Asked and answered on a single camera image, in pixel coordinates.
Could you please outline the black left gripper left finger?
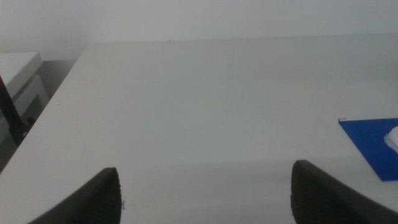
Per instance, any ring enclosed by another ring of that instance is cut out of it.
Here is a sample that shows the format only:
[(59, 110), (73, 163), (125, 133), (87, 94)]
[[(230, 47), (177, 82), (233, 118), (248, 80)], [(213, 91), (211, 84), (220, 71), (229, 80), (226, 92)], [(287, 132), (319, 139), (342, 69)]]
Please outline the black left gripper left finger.
[(121, 185), (117, 169), (107, 167), (65, 200), (32, 220), (32, 223), (119, 224)]

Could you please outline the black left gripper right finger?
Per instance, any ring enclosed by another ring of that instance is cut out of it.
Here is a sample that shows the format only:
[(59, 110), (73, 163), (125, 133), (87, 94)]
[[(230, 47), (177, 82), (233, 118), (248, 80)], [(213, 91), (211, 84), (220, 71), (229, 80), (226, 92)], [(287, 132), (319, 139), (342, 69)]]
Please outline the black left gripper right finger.
[(306, 160), (293, 164), (290, 189), (290, 207), (296, 223), (397, 223), (397, 212), (365, 197)]

